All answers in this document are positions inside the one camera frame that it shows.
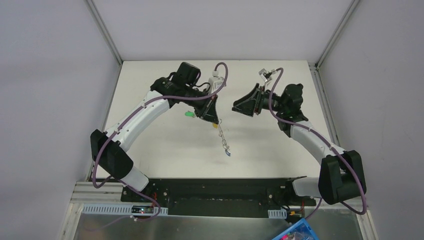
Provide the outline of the green tagged key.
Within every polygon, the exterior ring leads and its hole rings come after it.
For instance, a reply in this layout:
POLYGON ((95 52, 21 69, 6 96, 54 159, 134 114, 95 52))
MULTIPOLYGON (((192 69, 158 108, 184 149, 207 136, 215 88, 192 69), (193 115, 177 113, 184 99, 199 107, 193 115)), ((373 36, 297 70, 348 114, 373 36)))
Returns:
POLYGON ((191 117, 191 118, 195 118, 195 117, 196 117, 196 114, 195 114, 194 112, 191 112, 191 111, 186 111, 186 112, 184 113, 184 115, 185 115, 186 117, 191 117))

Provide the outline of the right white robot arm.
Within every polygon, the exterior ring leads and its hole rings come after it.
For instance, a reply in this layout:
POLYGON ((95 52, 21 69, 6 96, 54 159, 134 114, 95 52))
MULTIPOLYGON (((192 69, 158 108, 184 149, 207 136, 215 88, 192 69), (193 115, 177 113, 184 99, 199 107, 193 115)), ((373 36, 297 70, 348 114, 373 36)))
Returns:
POLYGON ((289 181, 284 200, 296 205, 304 197, 321 198, 333 205, 365 195, 366 183, 362 158, 322 136, 303 114, 303 85, 288 84, 277 95, 256 84, 247 95, 233 103, 232 111, 249 117, 268 110, 275 114, 279 129, 302 145, 319 163, 318 177, 299 177, 289 181))

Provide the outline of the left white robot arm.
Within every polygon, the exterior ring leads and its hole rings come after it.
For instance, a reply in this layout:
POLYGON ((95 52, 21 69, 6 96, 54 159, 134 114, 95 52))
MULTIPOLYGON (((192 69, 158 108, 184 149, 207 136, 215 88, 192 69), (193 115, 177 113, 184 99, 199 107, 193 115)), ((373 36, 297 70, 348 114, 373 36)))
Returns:
POLYGON ((178 103, 192 107, 198 119, 218 124, 218 93, 226 86, 228 75, 228 66, 224 62, 217 63, 211 79, 218 81, 218 88, 210 83, 209 89, 199 90, 196 84, 201 70, 183 61, 177 71, 155 80, 126 117, 105 131, 94 130, 90 135, 93 186, 98 189, 113 178, 133 188, 133 195, 140 202, 149 201, 153 195, 149 178, 134 165, 128 150, 154 120, 178 103))

